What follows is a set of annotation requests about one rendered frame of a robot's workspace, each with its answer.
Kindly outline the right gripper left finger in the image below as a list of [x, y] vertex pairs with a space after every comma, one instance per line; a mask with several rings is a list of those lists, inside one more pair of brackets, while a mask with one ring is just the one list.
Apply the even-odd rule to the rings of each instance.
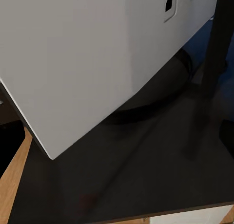
[[25, 139], [21, 120], [0, 125], [0, 178]]

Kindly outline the monitor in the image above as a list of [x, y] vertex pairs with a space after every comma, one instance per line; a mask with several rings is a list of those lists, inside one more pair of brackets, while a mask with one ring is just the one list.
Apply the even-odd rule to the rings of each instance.
[[[201, 84], [182, 48], [213, 19]], [[234, 0], [0, 0], [0, 88], [54, 160], [105, 118], [159, 109], [193, 91], [213, 98], [234, 34]], [[117, 111], [177, 53], [184, 84]]]

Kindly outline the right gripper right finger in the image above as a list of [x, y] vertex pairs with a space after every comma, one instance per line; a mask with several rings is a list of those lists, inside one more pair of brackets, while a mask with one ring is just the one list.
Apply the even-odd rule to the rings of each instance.
[[218, 137], [234, 159], [234, 122], [223, 120]]

